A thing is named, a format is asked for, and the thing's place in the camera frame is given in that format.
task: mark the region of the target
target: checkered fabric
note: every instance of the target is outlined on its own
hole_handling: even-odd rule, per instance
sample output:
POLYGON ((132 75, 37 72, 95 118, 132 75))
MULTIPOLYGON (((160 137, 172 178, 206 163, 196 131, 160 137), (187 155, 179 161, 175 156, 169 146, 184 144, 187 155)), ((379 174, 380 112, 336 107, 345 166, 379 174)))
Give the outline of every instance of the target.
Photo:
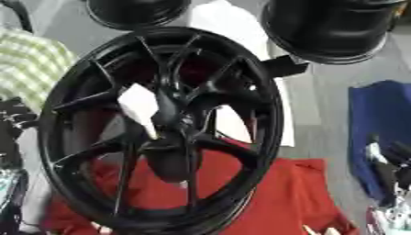
POLYGON ((58 41, 21 29, 0 29, 0 96, 19 96, 38 113, 76 60, 58 41))

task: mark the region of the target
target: concrete floor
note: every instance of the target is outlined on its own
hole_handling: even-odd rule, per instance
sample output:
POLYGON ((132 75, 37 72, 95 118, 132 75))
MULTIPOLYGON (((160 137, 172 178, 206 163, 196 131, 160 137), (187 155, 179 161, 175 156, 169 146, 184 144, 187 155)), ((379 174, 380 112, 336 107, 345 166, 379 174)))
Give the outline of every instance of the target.
MULTIPOLYGON (((25 2, 40 35, 63 42, 79 55, 123 34, 97 25, 79 0, 25 2), (45 10, 49 2, 58 4, 45 10)), ((194 0, 193 6, 204 2, 208 1, 194 0)), ((231 2, 258 15, 265 1, 231 2)), ((172 22, 185 24, 186 17, 172 22)), ((365 210, 372 202, 352 178, 347 165, 348 88, 382 80, 409 82, 410 68, 411 26, 398 28, 383 50, 369 61, 347 66, 312 64, 307 73, 285 80, 294 113, 295 147, 282 148, 280 155, 327 159, 330 194, 344 214, 361 228, 361 234, 366 234, 365 210)))

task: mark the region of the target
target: red cloth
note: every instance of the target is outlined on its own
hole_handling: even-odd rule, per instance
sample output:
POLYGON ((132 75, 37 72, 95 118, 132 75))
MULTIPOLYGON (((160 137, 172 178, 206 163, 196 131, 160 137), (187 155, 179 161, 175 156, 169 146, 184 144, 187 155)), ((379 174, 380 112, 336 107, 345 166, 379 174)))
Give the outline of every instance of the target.
MULTIPOLYGON (((207 151, 198 172, 198 193, 208 196, 225 184, 239 169, 239 163, 226 154, 207 151)), ((242 215, 220 234, 222 235, 305 235, 303 225, 317 232, 333 227, 342 235, 357 235, 359 231, 339 212, 328 195, 325 163, 320 159, 277 159, 258 185, 258 189, 242 215)), ((185 190, 165 184, 140 161, 134 174, 128 202, 146 208, 184 205, 185 190)), ((94 163, 94 179, 108 194, 117 185, 117 168, 103 162, 94 163)), ((47 229, 64 231, 67 235, 94 235, 90 221, 72 212, 64 202, 54 197, 43 225, 47 229)))

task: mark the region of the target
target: black metal bracket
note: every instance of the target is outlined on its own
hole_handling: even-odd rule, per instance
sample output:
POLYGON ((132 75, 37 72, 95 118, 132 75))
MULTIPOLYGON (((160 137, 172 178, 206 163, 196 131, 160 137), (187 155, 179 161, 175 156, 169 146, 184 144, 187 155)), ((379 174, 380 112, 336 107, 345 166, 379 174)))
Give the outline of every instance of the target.
POLYGON ((270 77, 286 77, 304 73, 308 62, 297 62, 290 55, 262 62, 270 77))
POLYGON ((12 9, 20 21, 21 27, 30 33, 33 33, 28 10, 19 0, 0 0, 0 4, 12 9))

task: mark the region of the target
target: blue cloth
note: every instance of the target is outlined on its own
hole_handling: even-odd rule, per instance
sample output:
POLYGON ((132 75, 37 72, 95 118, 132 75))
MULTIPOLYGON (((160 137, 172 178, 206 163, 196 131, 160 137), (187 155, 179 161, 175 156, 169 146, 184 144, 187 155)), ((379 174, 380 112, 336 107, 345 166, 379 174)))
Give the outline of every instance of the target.
POLYGON ((383 81, 350 88, 350 166, 368 195, 383 200, 384 192, 366 159, 371 134, 380 137, 381 148, 394 141, 411 145, 411 84, 383 81))

